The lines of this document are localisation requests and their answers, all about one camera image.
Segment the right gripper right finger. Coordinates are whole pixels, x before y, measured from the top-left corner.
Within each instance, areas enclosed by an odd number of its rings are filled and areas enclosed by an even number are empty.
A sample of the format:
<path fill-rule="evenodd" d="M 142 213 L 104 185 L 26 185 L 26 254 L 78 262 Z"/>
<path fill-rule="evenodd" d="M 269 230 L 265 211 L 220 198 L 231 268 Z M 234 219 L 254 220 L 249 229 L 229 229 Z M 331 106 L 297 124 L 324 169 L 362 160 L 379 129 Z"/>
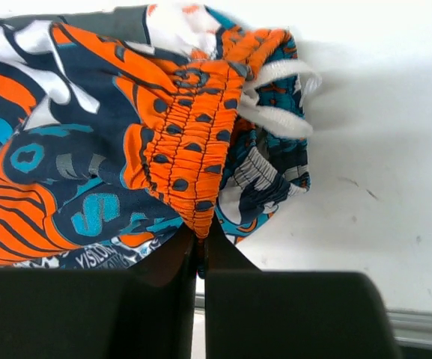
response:
<path fill-rule="evenodd" d="M 264 271 L 211 224 L 204 243 L 208 358 L 399 358 L 383 300 L 356 271 Z"/>

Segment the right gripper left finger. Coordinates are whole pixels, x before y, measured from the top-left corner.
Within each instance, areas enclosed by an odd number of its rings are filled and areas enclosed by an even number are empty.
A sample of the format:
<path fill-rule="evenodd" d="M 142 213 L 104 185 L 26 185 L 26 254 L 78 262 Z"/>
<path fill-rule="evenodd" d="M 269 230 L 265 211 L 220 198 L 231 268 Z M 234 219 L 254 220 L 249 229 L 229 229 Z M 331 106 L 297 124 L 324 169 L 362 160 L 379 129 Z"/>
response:
<path fill-rule="evenodd" d="M 188 227 L 126 270 L 0 269 L 0 358 L 189 358 Z"/>

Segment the colourful patterned shorts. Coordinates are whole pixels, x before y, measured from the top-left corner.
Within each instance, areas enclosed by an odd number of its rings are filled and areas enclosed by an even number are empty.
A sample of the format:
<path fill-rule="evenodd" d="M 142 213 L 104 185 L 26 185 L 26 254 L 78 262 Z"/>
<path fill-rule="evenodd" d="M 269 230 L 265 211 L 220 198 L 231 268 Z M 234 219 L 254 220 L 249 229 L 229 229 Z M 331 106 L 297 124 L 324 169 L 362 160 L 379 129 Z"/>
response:
<path fill-rule="evenodd" d="M 126 269 L 238 243 L 306 193 L 321 83 L 283 29 L 204 5 L 0 19 L 0 267 Z"/>

